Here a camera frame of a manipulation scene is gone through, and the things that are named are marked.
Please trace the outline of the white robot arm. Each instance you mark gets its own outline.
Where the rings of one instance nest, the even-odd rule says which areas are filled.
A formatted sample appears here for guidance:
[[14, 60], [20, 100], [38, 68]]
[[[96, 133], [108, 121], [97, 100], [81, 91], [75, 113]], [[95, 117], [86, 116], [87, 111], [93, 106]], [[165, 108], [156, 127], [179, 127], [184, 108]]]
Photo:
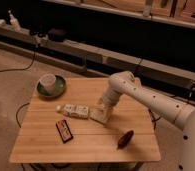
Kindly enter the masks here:
[[130, 71], [112, 74], [103, 92], [104, 108], [113, 108], [121, 95], [127, 95], [183, 131], [182, 152], [177, 171], [195, 171], [195, 107], [149, 90], [135, 83]]

